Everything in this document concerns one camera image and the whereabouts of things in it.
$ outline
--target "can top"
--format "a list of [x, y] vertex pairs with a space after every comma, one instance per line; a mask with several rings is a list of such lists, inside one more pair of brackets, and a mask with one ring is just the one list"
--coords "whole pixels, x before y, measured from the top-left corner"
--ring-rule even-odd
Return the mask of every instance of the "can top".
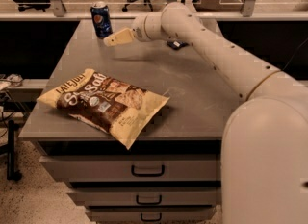
[[106, 3], [104, 1], [97, 1], [97, 2], [94, 2], [92, 6], [96, 8], [103, 8], [106, 6]]

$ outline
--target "drawer handle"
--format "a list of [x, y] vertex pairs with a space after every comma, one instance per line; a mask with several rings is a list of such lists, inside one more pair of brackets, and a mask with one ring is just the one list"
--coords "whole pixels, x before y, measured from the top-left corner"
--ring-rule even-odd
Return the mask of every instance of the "drawer handle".
[[162, 195], [159, 196], [159, 199], [157, 202], [141, 202], [139, 199], [139, 195], [136, 196], [136, 203], [139, 205], [159, 205], [162, 203]]
[[157, 219], [144, 219], [143, 213], [141, 214], [141, 221], [143, 222], [153, 222], [153, 221], [160, 221], [162, 219], [162, 214], [160, 213]]
[[160, 177], [160, 176], [162, 176], [165, 173], [165, 166], [162, 165], [161, 172], [155, 173], [155, 174], [152, 174], [152, 173], [141, 174], [141, 173], [136, 173], [135, 171], [136, 171], [135, 166], [132, 165], [131, 173], [132, 173], [132, 175], [134, 175], [136, 177]]

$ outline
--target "drawer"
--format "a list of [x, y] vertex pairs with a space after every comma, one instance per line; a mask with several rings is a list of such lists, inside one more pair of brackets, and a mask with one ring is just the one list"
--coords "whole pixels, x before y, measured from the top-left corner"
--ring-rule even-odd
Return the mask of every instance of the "drawer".
[[187, 206], [221, 204], [214, 187], [85, 188], [68, 193], [78, 206]]
[[215, 207], [160, 208], [160, 209], [97, 209], [86, 210], [90, 221], [134, 221], [158, 223], [163, 221], [202, 221], [215, 214]]
[[56, 181], [64, 182], [220, 179], [217, 155], [42, 156], [40, 162]]

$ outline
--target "soda can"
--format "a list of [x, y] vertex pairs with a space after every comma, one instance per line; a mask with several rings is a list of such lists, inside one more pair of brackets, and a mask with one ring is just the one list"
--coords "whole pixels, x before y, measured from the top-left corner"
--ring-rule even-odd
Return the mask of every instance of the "soda can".
[[90, 7], [90, 13], [96, 35], [104, 38], [113, 33], [109, 9], [105, 2], [95, 2]]

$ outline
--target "snack chip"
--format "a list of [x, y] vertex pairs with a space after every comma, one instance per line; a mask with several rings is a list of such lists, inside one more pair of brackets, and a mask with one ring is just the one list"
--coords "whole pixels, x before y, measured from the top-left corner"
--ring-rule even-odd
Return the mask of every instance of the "snack chip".
[[127, 149], [167, 100], [167, 97], [93, 69], [86, 69], [38, 98], [42, 103], [65, 110], [68, 115], [111, 134]]

